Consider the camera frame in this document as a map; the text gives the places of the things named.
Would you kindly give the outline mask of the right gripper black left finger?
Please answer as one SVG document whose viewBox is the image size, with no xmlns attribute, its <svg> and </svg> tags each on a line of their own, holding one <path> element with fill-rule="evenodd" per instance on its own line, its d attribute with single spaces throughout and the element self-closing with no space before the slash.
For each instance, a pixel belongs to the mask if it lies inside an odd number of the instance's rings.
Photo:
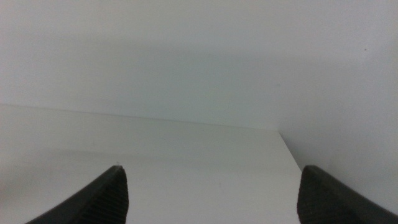
<svg viewBox="0 0 398 224">
<path fill-rule="evenodd" d="M 112 166 L 94 181 L 28 224 L 125 224 L 129 209 L 127 177 Z"/>
</svg>

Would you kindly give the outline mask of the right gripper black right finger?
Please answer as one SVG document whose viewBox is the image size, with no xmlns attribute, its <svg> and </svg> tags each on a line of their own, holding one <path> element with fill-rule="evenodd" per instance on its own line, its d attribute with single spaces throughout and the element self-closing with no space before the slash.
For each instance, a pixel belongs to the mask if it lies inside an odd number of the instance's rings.
<svg viewBox="0 0 398 224">
<path fill-rule="evenodd" d="M 397 224 L 380 207 L 317 166 L 305 166 L 297 200 L 300 223 Z"/>
</svg>

